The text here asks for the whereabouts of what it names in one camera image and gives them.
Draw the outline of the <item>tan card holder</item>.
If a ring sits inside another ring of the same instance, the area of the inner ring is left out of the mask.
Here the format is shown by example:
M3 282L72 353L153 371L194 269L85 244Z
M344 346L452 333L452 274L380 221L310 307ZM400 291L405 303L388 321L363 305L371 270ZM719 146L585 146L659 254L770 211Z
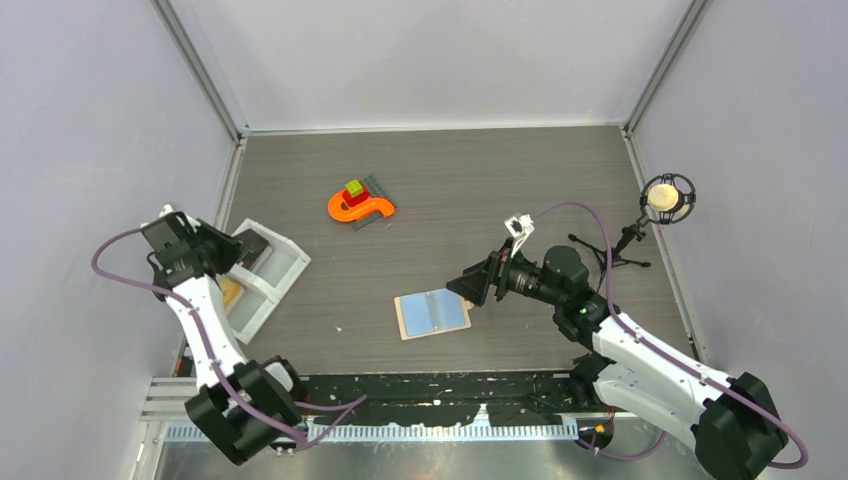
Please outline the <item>tan card holder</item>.
M474 307L444 288L396 297L394 306L403 341L470 328Z

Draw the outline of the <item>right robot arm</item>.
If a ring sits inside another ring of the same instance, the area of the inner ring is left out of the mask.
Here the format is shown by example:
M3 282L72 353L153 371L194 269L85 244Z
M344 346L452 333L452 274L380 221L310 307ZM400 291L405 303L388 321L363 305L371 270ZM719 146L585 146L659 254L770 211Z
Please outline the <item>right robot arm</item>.
M514 292L553 306L558 330L589 351L571 371L574 403L636 414L690 448L716 479L755 479L788 444L761 379L732 377L644 330L590 287L570 246L551 247L536 263L506 242L446 287L476 306L490 290L498 299Z

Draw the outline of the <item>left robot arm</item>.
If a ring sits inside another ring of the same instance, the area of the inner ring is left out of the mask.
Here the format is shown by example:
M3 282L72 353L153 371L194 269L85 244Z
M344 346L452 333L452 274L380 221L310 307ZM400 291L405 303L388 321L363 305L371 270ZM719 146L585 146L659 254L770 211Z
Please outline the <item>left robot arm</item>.
M171 206L141 234L152 249L154 295L176 314L192 350L189 419L235 465L266 447L304 443L307 389L296 370L280 357L248 359L227 318L218 278L237 263L240 242Z

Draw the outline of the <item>black credit card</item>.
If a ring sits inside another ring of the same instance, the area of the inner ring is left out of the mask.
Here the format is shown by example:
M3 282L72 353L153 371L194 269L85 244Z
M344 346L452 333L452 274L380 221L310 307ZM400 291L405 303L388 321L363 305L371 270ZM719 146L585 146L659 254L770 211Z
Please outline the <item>black credit card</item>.
M236 234L234 238L241 243L236 264L246 270L253 270L261 266L271 253L268 239L253 229L243 230Z

